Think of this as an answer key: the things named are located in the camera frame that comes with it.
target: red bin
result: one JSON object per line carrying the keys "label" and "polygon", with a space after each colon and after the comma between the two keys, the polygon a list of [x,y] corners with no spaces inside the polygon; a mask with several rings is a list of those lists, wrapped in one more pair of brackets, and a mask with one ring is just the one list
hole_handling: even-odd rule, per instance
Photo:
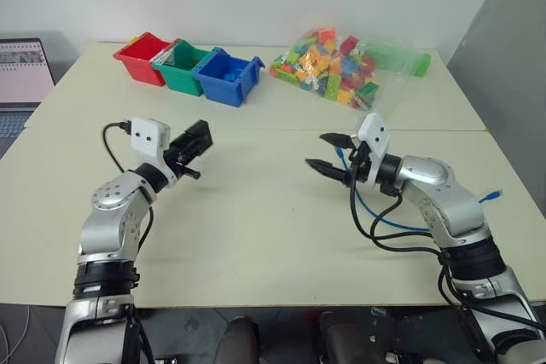
{"label": "red bin", "polygon": [[121,61],[131,77],[153,85],[165,85],[161,73],[152,68],[152,60],[177,41],[164,42],[150,32],[145,32],[131,44],[119,50],[113,58]]}

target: blue cable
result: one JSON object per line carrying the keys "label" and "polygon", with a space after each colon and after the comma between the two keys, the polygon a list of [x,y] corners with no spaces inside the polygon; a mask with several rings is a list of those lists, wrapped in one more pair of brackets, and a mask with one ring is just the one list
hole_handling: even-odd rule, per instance
{"label": "blue cable", "polygon": [[[347,163],[345,161],[345,155],[343,154],[343,150],[341,148],[339,148],[339,147],[336,147],[335,148],[335,153],[337,153],[338,157],[340,157],[341,162],[343,163],[343,167],[345,168],[345,170],[349,170],[349,167],[347,166]],[[372,209],[368,206],[368,204],[366,202],[364,202],[364,199],[362,199],[362,196],[360,196],[360,193],[358,192],[358,190],[356,191],[356,193],[357,193],[358,201],[363,206],[363,208],[366,211],[368,211],[368,213],[371,216],[378,217],[378,215],[374,211],[372,211]],[[487,200],[496,199],[501,195],[502,195],[502,190],[499,189],[497,191],[493,191],[490,194],[486,195],[484,198],[480,199],[479,202],[481,204],[482,202],[485,202]],[[414,228],[412,226],[407,226],[407,225],[402,225],[400,223],[391,222],[391,221],[389,221],[387,219],[383,219],[383,218],[381,218],[381,221],[386,225],[393,226],[394,228],[400,228],[400,229],[405,229],[405,230],[413,230],[415,232],[428,232],[427,228]]]}

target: gray wall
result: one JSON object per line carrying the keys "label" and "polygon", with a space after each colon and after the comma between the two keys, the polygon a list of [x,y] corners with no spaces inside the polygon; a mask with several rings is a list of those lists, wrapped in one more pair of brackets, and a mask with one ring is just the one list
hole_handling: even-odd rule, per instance
{"label": "gray wall", "polygon": [[448,68],[546,215],[546,0],[485,0]]}

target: white table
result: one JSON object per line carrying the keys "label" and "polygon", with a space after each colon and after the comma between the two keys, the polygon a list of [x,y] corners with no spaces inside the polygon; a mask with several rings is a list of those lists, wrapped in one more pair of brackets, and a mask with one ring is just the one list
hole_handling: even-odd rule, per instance
{"label": "white table", "polygon": [[[58,130],[68,124],[98,130],[117,118],[156,118],[184,127],[206,115],[216,130],[350,130],[362,112],[333,103],[271,77],[239,108],[134,81],[112,54],[123,45],[96,43],[28,120],[28,127]],[[261,57],[268,66],[284,49],[225,47],[233,56]],[[388,113],[391,130],[484,130],[484,124],[451,77],[438,53],[424,78],[408,78],[405,96]]]}
{"label": "white table", "polygon": [[[442,303],[434,257],[375,248],[352,224],[348,190],[305,164],[339,163],[319,132],[212,133],[214,146],[192,164],[202,178],[166,189],[154,206],[136,262],[138,305]],[[30,129],[0,162],[0,301],[63,305],[70,298],[90,195],[116,175],[98,135]],[[132,165],[128,137],[113,133],[112,145]],[[393,131],[390,151],[446,160],[477,196],[502,188],[501,199],[485,204],[486,217],[528,297],[546,299],[546,282],[537,280],[546,222],[488,133]],[[376,210],[392,202],[363,194]],[[361,219],[371,222],[364,212]],[[410,203],[392,219],[421,225]]]}

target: plastic bag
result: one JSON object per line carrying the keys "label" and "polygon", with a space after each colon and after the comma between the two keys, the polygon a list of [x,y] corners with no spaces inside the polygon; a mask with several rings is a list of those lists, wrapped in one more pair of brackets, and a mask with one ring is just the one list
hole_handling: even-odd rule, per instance
{"label": "plastic bag", "polygon": [[394,107],[409,75],[422,77],[431,56],[387,43],[342,38],[334,27],[307,32],[277,57],[270,74],[331,101],[384,113]]}

